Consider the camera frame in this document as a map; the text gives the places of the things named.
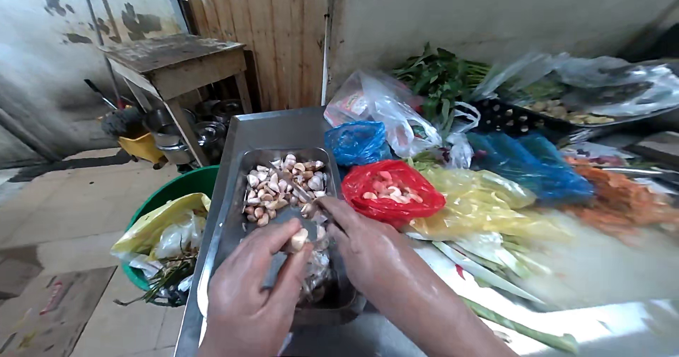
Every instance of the wooden table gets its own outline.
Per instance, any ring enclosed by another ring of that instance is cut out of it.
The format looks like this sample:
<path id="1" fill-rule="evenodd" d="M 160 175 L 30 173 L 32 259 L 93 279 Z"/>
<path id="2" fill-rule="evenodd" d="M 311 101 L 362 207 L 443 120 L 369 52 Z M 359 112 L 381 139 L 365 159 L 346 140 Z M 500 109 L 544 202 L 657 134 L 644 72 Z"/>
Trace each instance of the wooden table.
<path id="1" fill-rule="evenodd" d="M 252 113 L 245 82 L 245 44 L 179 33 L 102 48 L 146 111 L 146 90 L 165 104 L 200 167 L 209 165 L 175 97 L 234 75 L 243 112 Z"/>

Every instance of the tray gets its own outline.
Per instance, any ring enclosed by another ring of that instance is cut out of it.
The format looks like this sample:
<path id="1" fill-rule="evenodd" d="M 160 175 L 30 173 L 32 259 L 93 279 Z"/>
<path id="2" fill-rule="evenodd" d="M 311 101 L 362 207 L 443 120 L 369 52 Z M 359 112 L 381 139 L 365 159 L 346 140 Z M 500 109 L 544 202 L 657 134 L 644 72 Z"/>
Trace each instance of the tray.
<path id="1" fill-rule="evenodd" d="M 287 154 L 294 154 L 297 160 L 301 162 L 313 160 L 325 163 L 325 167 L 321 171 L 328 176 L 327 195 L 339 195 L 340 176 L 337 165 L 334 159 L 331 161 L 331 157 L 322 148 L 259 149 L 241 153 L 237 160 L 239 164 L 238 178 L 235 179 L 233 198 L 227 211 L 222 237 L 215 256 L 215 267 L 219 266 L 233 252 L 242 238 L 257 228 L 256 224 L 248 222 L 246 216 L 242 214 L 243 196 L 245 196 L 247 188 L 245 175 L 257 165 L 268 166 L 270 161 L 284 158 Z M 276 212 L 276 218 L 271 220 L 270 223 L 284 223 L 295 216 L 301 219 L 302 225 L 309 231 L 310 239 L 316 239 L 316 224 L 302 218 L 299 207 L 288 205 L 279 209 Z M 323 300 L 318 303 L 308 307 L 295 308 L 293 326 L 345 324 L 362 312 L 365 306 L 365 298 L 349 282 L 344 263 L 334 241 L 330 244 L 329 254 L 330 266 L 337 275 L 337 285 L 331 287 L 334 289 L 328 289 Z M 272 270 L 276 270 L 280 266 L 280 261 L 281 257 L 274 257 Z"/>

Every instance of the red plastic bag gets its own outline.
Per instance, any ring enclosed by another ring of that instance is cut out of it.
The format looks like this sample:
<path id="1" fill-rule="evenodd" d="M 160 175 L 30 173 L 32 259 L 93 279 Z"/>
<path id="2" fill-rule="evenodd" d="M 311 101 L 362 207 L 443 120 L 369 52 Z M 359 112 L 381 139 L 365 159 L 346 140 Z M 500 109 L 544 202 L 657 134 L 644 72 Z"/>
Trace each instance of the red plastic bag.
<path id="1" fill-rule="evenodd" d="M 394 182 L 415 190 L 422 202 L 397 203 L 389 198 L 363 198 L 364 193 L 375 192 L 373 183 L 380 171 L 388 171 Z M 342 194 L 356 212 L 396 228 L 413 218 L 427 218 L 436 214 L 446 205 L 446 198 L 422 174 L 403 161 L 380 161 L 353 167 L 342 181 Z"/>

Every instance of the yellow plastic bag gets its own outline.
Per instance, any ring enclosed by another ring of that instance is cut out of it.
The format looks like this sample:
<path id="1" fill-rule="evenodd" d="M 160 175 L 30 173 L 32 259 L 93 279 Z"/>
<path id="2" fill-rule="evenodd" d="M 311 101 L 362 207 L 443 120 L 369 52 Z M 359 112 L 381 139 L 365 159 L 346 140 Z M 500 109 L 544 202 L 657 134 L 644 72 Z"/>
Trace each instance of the yellow plastic bag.
<path id="1" fill-rule="evenodd" d="M 422 175 L 446 197 L 446 206 L 410 225 L 435 240 L 454 240 L 471 232 L 500 232 L 543 240 L 567 240 L 564 229 L 530 209 L 535 194 L 490 171 L 434 167 Z"/>
<path id="2" fill-rule="evenodd" d="M 197 192 L 167 202 L 138 219 L 111 247 L 111 254 L 127 261 L 139 254 L 149 255 L 163 231 L 171 224 L 182 223 L 195 209 L 210 211 L 210 198 Z"/>

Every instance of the blue plastic bag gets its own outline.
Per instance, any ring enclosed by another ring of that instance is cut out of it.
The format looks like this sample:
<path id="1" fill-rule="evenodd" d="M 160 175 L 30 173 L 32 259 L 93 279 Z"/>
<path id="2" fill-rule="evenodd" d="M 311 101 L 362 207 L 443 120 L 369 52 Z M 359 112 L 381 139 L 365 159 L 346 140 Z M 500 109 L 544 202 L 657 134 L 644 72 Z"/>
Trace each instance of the blue plastic bag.
<path id="1" fill-rule="evenodd" d="M 382 122 L 354 121 L 325 132 L 325 147 L 332 149 L 338 165 L 366 165 L 391 159 Z"/>
<path id="2" fill-rule="evenodd" d="M 583 202 L 594 194 L 594 187 L 543 136 L 468 133 L 467 139 L 478 155 L 475 165 L 528 188 L 541 205 Z"/>

